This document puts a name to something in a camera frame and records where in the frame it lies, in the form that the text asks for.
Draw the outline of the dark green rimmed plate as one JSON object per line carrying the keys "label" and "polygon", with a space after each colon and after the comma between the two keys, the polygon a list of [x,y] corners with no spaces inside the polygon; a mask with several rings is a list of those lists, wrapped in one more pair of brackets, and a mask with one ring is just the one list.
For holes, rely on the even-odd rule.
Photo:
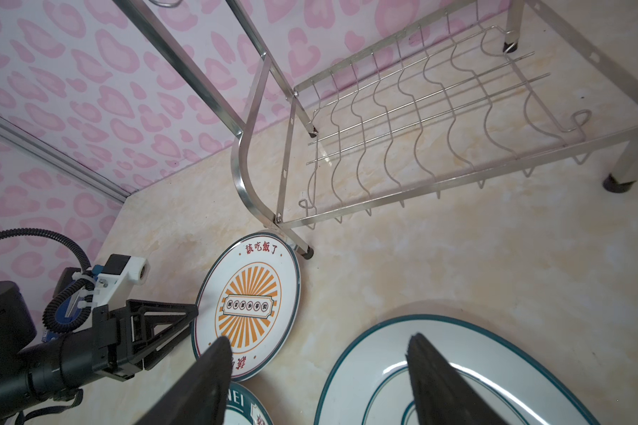
{"label": "dark green rimmed plate", "polygon": [[272,425],[262,402],[245,386],[232,382],[228,392],[223,425]]}

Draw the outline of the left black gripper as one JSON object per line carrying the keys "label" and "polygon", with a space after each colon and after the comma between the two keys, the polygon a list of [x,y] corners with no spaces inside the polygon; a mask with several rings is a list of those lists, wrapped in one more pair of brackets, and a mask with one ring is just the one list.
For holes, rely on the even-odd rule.
{"label": "left black gripper", "polygon": [[[198,316],[195,304],[131,299],[126,306],[92,311],[92,372],[113,380],[129,380],[155,368],[184,341]],[[141,358],[140,345],[150,345]]]}

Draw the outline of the small orange sunburst plate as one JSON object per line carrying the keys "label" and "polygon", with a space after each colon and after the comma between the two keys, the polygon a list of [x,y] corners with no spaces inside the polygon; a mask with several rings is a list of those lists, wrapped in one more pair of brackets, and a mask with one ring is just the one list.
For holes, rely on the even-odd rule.
{"label": "small orange sunburst plate", "polygon": [[224,336],[232,375],[243,382],[260,373],[291,333],[301,301],[301,270],[292,247],[270,232],[242,237],[207,273],[191,331],[196,358]]}

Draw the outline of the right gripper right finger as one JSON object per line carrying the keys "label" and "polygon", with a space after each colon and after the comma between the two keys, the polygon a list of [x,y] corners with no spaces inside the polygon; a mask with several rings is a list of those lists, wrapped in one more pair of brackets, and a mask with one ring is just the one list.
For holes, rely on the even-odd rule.
{"label": "right gripper right finger", "polygon": [[406,352],[420,424],[503,424],[494,411],[421,333]]}

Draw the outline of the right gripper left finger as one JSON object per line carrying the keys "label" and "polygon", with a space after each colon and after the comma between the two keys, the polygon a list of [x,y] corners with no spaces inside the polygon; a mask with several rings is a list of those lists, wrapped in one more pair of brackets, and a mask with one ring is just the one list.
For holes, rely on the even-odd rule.
{"label": "right gripper left finger", "polygon": [[220,336],[139,420],[139,424],[222,424],[232,374],[230,341]]}

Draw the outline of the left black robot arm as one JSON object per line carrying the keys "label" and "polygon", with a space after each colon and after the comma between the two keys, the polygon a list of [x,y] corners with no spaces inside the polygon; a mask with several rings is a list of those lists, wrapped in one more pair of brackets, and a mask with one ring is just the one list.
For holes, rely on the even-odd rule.
{"label": "left black robot arm", "polygon": [[77,398],[102,378],[127,381],[154,368],[184,338],[194,304],[130,299],[93,309],[88,329],[32,345],[35,324],[16,283],[0,282],[0,423],[47,400]]}

